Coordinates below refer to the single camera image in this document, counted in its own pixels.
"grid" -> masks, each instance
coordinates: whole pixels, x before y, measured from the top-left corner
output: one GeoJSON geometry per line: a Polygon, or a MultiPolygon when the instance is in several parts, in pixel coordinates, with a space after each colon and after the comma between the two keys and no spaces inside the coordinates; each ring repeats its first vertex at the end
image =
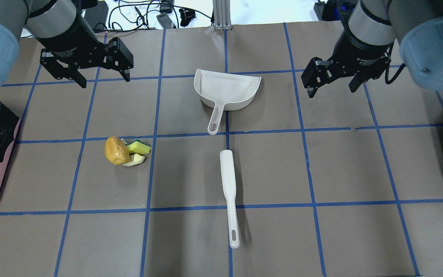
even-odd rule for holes
{"type": "MultiPolygon", "coordinates": [[[[290,57],[290,64],[291,69],[290,70],[273,70],[273,71],[260,71],[260,72],[229,72],[228,70],[228,46],[227,46],[227,31],[225,30],[224,33],[224,54],[225,54],[225,72],[226,73],[235,73],[235,74],[268,74],[268,73],[292,73],[293,77],[293,86],[295,91],[295,98],[297,101],[297,111],[298,111],[298,117],[299,117],[299,123],[300,128],[294,128],[294,129],[286,129],[286,130],[263,130],[263,131],[230,131],[229,126],[229,112],[225,112],[225,124],[226,129],[225,132],[219,132],[217,135],[224,135],[225,141],[226,141],[226,148],[230,149],[230,135],[244,135],[244,134],[252,134],[252,133],[301,133],[302,135],[302,146],[304,149],[305,156],[305,163],[306,163],[306,169],[308,173],[308,180],[309,180],[309,190],[311,194],[311,202],[310,203],[293,203],[293,204],[258,204],[258,205],[237,205],[237,209],[270,209],[270,208],[278,208],[278,207],[312,207],[313,208],[313,217],[314,217],[314,223],[315,223],[315,231],[316,231],[316,240],[318,244],[318,252],[320,256],[320,266],[322,270],[322,275],[326,276],[326,267],[325,267],[325,255],[322,250],[322,238],[320,236],[320,225],[319,225],[319,218],[317,213],[317,207],[332,207],[332,206],[355,206],[355,205],[396,205],[399,216],[401,219],[401,225],[404,232],[404,237],[406,239],[406,243],[408,244],[408,251],[411,256],[411,261],[413,263],[413,268],[415,270],[416,275],[420,275],[420,270],[417,266],[416,260],[415,260],[415,253],[413,251],[413,247],[411,245],[410,237],[408,234],[408,228],[406,226],[406,222],[403,216],[401,205],[406,204],[418,204],[418,203],[443,203],[443,199],[420,199],[420,200],[408,200],[408,199],[399,199],[394,178],[392,175],[392,171],[389,165],[389,160],[387,157],[387,152],[385,149],[385,145],[381,136],[381,130],[383,129],[389,129],[389,128],[443,128],[443,124],[420,124],[420,125],[379,125],[376,114],[374,112],[374,106],[371,101],[371,97],[369,95],[368,88],[366,84],[364,84],[364,90],[365,94],[368,100],[368,104],[371,110],[371,116],[374,121],[374,126],[363,126],[360,128],[353,128],[353,130],[376,130],[378,140],[380,143],[381,151],[383,153],[383,158],[385,160],[387,173],[389,176],[390,184],[392,187],[392,191],[394,194],[394,200],[377,200],[377,201],[362,201],[362,202],[318,202],[315,199],[314,191],[313,191],[313,179],[311,175],[311,160],[309,158],[308,153],[308,146],[306,142],[306,134],[309,132],[322,132],[322,131],[344,131],[344,130],[352,130],[350,127],[339,127],[339,128],[305,128],[303,117],[302,117],[302,111],[300,106],[300,98],[299,98],[299,91],[297,89],[297,73],[303,72],[302,69],[297,69],[294,66],[293,61],[293,54],[290,44],[290,37],[288,35],[288,29],[286,23],[283,23],[283,29],[285,32],[286,37],[286,43],[288,45],[288,54],[290,57]]],[[[145,208],[141,209],[97,209],[97,210],[72,210],[72,203],[73,203],[73,197],[74,197],[74,191],[76,186],[76,181],[79,174],[80,169],[80,163],[81,158],[83,154],[83,150],[85,147],[86,142],[95,141],[95,140],[106,140],[107,137],[87,137],[87,130],[88,130],[88,123],[90,120],[92,107],[93,107],[93,100],[95,96],[95,90],[97,87],[98,82],[114,82],[114,81],[122,81],[120,78],[108,78],[108,79],[99,79],[99,73],[100,68],[97,69],[97,73],[95,75],[95,80],[89,80],[87,82],[93,83],[93,91],[92,96],[90,99],[90,104],[88,106],[88,113],[86,117],[86,123],[85,128],[83,130],[83,136],[81,138],[75,138],[70,140],[18,140],[17,144],[62,144],[62,143],[68,143],[68,142],[80,142],[81,148],[79,152],[78,161],[76,164],[76,170],[74,172],[74,178],[73,178],[73,184],[72,184],[72,190],[69,197],[69,203],[67,210],[53,210],[53,211],[32,211],[32,212],[0,212],[0,216],[5,215],[42,215],[42,214],[64,214],[66,215],[65,218],[65,225],[63,228],[62,238],[60,241],[60,247],[58,252],[58,259],[56,261],[56,267],[54,276],[56,277],[58,275],[58,271],[60,268],[60,259],[63,253],[63,246],[66,239],[67,234],[67,225],[69,222],[69,216],[71,214],[112,214],[112,213],[125,213],[125,212],[143,212],[145,213],[145,223],[144,223],[144,235],[143,235],[143,246],[142,246],[142,255],[141,255],[141,264],[140,264],[140,276],[144,275],[144,267],[145,267],[145,256],[146,256],[146,245],[148,242],[148,225],[149,225],[149,215],[150,212],[170,212],[170,211],[180,211],[180,210],[209,210],[209,209],[226,209],[226,205],[205,205],[205,206],[194,206],[194,207],[161,207],[161,208],[155,208],[150,207],[151,203],[151,193],[152,193],[152,180],[153,180],[153,171],[154,171],[154,161],[155,161],[155,145],[158,138],[163,137],[199,137],[199,136],[208,136],[208,133],[180,133],[180,134],[174,134],[174,135],[159,135],[158,134],[158,116],[159,116],[159,107],[160,107],[160,90],[162,86],[162,79],[168,79],[168,78],[188,78],[188,77],[194,77],[194,75],[168,75],[163,76],[162,75],[162,69],[163,69],[163,58],[164,58],[164,51],[165,51],[165,34],[166,31],[163,31],[162,35],[162,51],[160,55],[160,71],[158,73],[157,77],[132,77],[132,80],[141,80],[141,79],[155,79],[158,80],[158,91],[157,91],[157,105],[156,105],[156,112],[155,112],[155,128],[152,135],[143,135],[138,137],[123,137],[125,139],[153,139],[152,144],[152,152],[151,152],[151,166],[150,166],[150,173],[149,173],[149,183],[148,183],[148,197],[147,197],[147,204],[145,208]]],[[[37,69],[37,73],[35,74],[35,79],[33,83],[19,83],[19,84],[6,84],[4,86],[30,86],[30,94],[28,95],[27,103],[25,105],[25,110],[23,111],[22,116],[22,122],[25,120],[25,116],[27,113],[28,105],[30,103],[30,100],[32,98],[33,90],[36,86],[41,85],[48,85],[48,84],[62,84],[62,83],[72,83],[72,81],[63,81],[63,82],[37,82],[37,78],[39,76],[39,72],[41,70],[41,67],[39,66],[37,69]]],[[[436,95],[438,96],[439,104],[443,108],[443,100],[440,96],[440,94],[437,92],[436,95]]],[[[227,247],[228,252],[228,273],[229,276],[233,276],[233,256],[232,256],[232,249],[230,247],[227,247]]]]}

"metal post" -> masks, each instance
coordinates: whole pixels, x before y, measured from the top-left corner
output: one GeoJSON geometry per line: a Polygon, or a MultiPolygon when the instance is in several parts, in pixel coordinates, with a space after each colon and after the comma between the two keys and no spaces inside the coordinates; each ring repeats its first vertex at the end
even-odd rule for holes
{"type": "Polygon", "coordinates": [[[230,0],[213,0],[215,30],[232,30],[230,21],[230,0]]]}

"white plastic tool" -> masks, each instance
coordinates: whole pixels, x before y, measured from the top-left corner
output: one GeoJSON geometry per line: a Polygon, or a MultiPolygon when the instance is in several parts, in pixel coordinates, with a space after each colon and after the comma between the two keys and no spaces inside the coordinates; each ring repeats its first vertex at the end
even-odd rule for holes
{"type": "Polygon", "coordinates": [[[242,109],[254,99],[261,77],[197,69],[194,88],[201,101],[213,108],[208,133],[216,135],[224,110],[242,109]]]}
{"type": "Polygon", "coordinates": [[[228,236],[230,247],[237,249],[240,246],[240,241],[239,222],[237,221],[237,211],[235,209],[235,195],[237,194],[237,188],[235,185],[235,168],[233,165],[232,151],[223,150],[220,152],[220,166],[221,183],[228,211],[228,236]]]}

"dustpan handle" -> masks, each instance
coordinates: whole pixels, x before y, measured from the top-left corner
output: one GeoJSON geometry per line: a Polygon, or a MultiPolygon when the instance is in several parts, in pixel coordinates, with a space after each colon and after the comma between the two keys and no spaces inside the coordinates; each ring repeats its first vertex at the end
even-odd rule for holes
{"type": "Polygon", "coordinates": [[[216,105],[213,108],[213,113],[211,114],[210,124],[208,124],[208,133],[210,135],[216,135],[218,133],[218,128],[220,127],[220,122],[222,121],[223,109],[225,105],[216,105]]]}

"dustpan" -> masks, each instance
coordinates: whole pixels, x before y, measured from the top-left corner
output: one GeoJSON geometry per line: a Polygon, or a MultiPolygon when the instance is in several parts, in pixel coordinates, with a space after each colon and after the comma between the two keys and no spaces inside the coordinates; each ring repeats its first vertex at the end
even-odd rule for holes
{"type": "Polygon", "coordinates": [[[246,107],[254,99],[261,77],[228,74],[197,69],[194,88],[201,101],[213,108],[208,133],[216,135],[224,110],[246,107]]]}

